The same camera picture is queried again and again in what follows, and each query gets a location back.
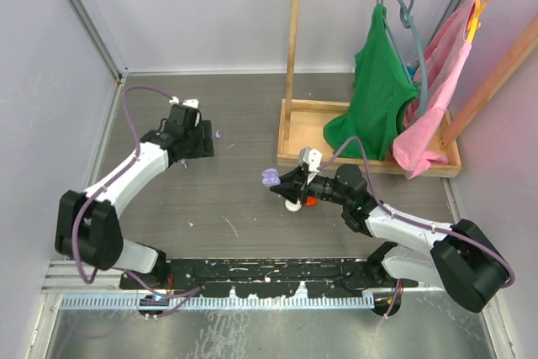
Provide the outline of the white round charging case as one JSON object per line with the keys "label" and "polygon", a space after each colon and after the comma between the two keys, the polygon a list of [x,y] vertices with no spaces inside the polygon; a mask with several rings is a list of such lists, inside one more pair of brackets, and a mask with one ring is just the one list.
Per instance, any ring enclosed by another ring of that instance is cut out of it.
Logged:
{"label": "white round charging case", "polygon": [[302,204],[300,202],[297,202],[297,203],[293,203],[289,200],[286,200],[285,201],[285,208],[289,211],[289,212],[298,212],[301,208],[302,208]]}

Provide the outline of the orange earbud charging case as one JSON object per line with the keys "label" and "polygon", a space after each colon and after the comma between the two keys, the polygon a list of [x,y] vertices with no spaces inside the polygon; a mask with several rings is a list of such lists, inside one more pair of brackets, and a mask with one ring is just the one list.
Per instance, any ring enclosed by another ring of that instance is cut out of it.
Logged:
{"label": "orange earbud charging case", "polygon": [[313,207],[313,206],[315,206],[317,203],[318,203],[318,199],[317,199],[317,198],[314,198],[314,197],[308,197],[308,198],[307,198],[307,201],[306,201],[306,203],[305,203],[305,205],[308,206],[308,207]]}

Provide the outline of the purple round charging case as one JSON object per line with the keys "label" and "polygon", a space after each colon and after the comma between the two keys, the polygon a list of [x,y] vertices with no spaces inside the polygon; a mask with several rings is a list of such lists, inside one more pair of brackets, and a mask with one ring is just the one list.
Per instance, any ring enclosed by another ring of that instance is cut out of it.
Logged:
{"label": "purple round charging case", "polygon": [[267,168],[262,172],[262,184],[265,187],[277,186],[281,183],[278,171],[275,168]]}

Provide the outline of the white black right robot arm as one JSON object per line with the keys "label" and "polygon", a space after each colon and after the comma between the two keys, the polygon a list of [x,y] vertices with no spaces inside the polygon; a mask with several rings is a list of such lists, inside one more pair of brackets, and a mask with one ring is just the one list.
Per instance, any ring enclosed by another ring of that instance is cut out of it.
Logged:
{"label": "white black right robot arm", "polygon": [[270,168],[262,173],[262,183],[283,197],[291,212],[309,198],[334,203],[353,232],[386,240],[388,250],[371,255],[368,267],[370,279],[380,287],[395,279],[426,283],[478,313],[499,289],[514,282],[506,260],[472,221],[438,223],[393,209],[369,193],[356,165],[340,166],[333,177],[310,172],[307,165],[283,175]]}

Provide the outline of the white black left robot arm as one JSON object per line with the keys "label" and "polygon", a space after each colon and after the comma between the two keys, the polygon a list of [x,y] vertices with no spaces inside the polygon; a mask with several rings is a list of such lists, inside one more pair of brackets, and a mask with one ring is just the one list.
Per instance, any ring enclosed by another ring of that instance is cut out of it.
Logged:
{"label": "white black left robot arm", "polygon": [[61,196],[55,250],[101,271],[131,271],[148,288],[160,288],[170,273],[166,253],[126,240],[119,219],[135,196],[170,166],[214,156],[212,125],[203,119],[197,99],[172,101],[160,127],[136,141],[134,151],[106,177],[82,192]]}

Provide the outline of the wooden clothes rack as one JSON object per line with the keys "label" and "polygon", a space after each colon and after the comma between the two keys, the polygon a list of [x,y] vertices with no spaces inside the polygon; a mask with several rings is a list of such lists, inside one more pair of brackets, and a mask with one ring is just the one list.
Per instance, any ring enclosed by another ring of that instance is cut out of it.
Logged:
{"label": "wooden clothes rack", "polygon": [[449,105],[472,50],[481,17],[493,0],[466,0],[428,45],[417,44],[412,68],[398,52],[383,0],[375,0],[366,42],[355,58],[350,102],[293,96],[300,0],[291,0],[286,95],[277,161],[292,164],[307,147],[316,164],[369,165],[374,172],[453,178],[462,171],[457,137],[537,46],[531,22],[462,111]]}

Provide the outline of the green shirt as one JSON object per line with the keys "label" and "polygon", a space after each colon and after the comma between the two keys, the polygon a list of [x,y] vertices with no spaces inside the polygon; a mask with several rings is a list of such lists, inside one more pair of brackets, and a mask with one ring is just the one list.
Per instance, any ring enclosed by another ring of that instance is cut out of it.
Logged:
{"label": "green shirt", "polygon": [[324,139],[333,150],[339,150],[350,137],[361,140],[360,144],[349,142],[340,153],[345,158],[383,160],[404,131],[404,113],[418,95],[386,32],[386,13],[381,4],[373,9],[366,42],[355,55],[349,108],[323,129]]}

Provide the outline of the blue cloth item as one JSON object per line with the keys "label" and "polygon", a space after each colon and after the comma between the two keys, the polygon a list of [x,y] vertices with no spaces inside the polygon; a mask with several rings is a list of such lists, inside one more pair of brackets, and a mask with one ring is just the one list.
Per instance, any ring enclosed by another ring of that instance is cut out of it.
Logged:
{"label": "blue cloth item", "polygon": [[409,74],[409,80],[413,84],[418,85],[421,81],[420,64],[418,62],[414,65],[407,64],[406,68]]}

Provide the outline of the pink shirt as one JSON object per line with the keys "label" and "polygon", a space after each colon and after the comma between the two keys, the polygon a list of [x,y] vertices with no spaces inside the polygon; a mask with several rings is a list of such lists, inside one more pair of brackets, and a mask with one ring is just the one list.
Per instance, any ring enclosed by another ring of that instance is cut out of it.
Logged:
{"label": "pink shirt", "polygon": [[408,179],[418,177],[432,164],[446,164],[446,156],[428,148],[456,90],[462,69],[472,49],[467,39],[469,20],[476,3],[465,1],[442,25],[424,51],[428,82],[425,113],[418,115],[419,102],[412,102],[404,116],[404,131],[393,142],[393,157]]}

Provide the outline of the grey blue clothes hanger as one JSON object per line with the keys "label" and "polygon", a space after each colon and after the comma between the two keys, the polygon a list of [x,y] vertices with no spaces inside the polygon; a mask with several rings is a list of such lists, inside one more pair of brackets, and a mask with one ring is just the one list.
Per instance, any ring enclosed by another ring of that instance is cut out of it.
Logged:
{"label": "grey blue clothes hanger", "polygon": [[[415,49],[417,50],[417,54],[418,54],[418,68],[419,69],[417,71],[420,73],[420,82],[419,82],[420,93],[419,93],[419,106],[417,108],[417,112],[415,113],[415,115],[417,117],[421,117],[426,112],[428,96],[429,96],[429,84],[428,84],[427,69],[426,69],[426,63],[425,63],[424,47],[420,40],[419,32],[414,22],[413,15],[411,13],[412,8],[414,6],[414,0],[409,0],[408,5],[405,4],[404,0],[397,0],[397,1],[398,1],[398,4],[400,5],[400,9],[399,9],[400,22],[405,29],[411,30],[411,33],[413,35]],[[376,2],[377,4],[381,4],[381,5],[384,4],[384,0],[376,0]],[[383,18],[383,21],[385,23],[386,32],[389,36],[389,39],[391,40],[393,44],[393,48],[396,51],[397,57],[399,58],[401,64],[404,67],[404,71],[409,79],[409,82],[412,82],[411,77],[409,75],[408,66],[404,63],[404,59],[398,48],[397,41],[395,40],[392,34],[392,31],[387,23],[386,18]]]}

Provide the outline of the yellow clothes hanger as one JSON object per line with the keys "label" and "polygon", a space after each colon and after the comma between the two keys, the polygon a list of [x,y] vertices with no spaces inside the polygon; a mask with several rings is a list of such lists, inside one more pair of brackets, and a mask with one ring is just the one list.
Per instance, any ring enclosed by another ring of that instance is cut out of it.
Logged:
{"label": "yellow clothes hanger", "polygon": [[481,27],[480,18],[488,3],[493,0],[475,0],[472,14],[467,22],[467,42],[474,41],[475,34]]}

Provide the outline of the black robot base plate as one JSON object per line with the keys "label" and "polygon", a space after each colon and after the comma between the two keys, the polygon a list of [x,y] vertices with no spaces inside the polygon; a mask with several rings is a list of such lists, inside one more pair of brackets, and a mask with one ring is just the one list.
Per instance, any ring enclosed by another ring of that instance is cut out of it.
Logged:
{"label": "black robot base plate", "polygon": [[291,298],[305,286],[308,298],[360,297],[371,288],[394,288],[380,265],[356,258],[173,259],[161,282],[143,276],[152,288],[183,293],[200,287],[207,298]]}

